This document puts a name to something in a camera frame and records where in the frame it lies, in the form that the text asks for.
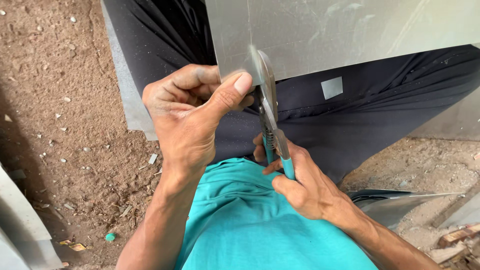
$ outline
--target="fingernail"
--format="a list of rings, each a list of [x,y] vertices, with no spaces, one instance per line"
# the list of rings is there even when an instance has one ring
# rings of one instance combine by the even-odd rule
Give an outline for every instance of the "fingernail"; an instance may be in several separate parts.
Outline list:
[[[233,87],[240,93],[240,95],[244,96],[247,94],[248,90],[252,86],[252,76],[250,74],[244,72],[240,78],[237,79]]]

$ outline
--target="black pants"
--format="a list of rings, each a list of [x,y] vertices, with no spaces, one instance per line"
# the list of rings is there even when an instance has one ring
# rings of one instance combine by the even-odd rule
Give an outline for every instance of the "black pants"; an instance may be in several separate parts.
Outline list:
[[[140,94],[189,63],[216,64],[199,0],[105,4]],[[325,100],[321,82],[339,76],[343,94]],[[278,125],[338,183],[479,85],[480,50],[471,45],[361,63],[277,82]],[[257,112],[252,106],[222,118],[214,162],[252,154]]]

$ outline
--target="dirt ground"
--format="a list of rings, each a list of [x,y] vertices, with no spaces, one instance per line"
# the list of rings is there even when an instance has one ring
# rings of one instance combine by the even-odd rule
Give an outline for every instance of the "dirt ground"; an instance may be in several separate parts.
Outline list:
[[[88,247],[54,244],[70,269],[113,269],[143,218],[162,158],[158,144],[127,130],[100,3],[0,0],[0,9],[0,161],[7,171],[24,170],[27,178],[16,182],[27,199],[64,217],[40,213],[53,241],[73,238]],[[480,160],[471,156],[479,151],[479,142],[405,138],[349,174],[344,188],[463,192],[479,179]],[[140,170],[153,153],[160,154],[155,164]],[[429,226],[455,199],[414,209],[397,232],[430,249],[455,229]],[[120,217],[128,205],[133,209]],[[117,234],[111,243],[104,239],[110,232]]]

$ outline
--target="teal bottle cap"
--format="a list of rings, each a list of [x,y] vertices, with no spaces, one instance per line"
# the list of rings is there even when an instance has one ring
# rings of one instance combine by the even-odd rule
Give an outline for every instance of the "teal bottle cap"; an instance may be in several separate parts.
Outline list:
[[[116,237],[116,236],[117,236],[117,235],[114,234],[114,233],[109,233],[109,234],[107,234],[107,236],[105,236],[105,240],[111,242],[111,241],[115,240],[115,237]]]

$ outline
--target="teal handle grip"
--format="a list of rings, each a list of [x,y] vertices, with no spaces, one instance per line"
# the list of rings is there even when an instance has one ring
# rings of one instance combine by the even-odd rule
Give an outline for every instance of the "teal handle grip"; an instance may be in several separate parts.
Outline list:
[[[293,170],[292,158],[289,158],[288,160],[284,160],[282,157],[280,158],[282,159],[285,176],[291,180],[295,180],[295,171]]]
[[[267,154],[267,161],[268,161],[268,164],[270,164],[273,162],[273,150],[267,148],[267,139],[265,138],[265,136],[263,136],[263,138],[264,138],[265,154]]]

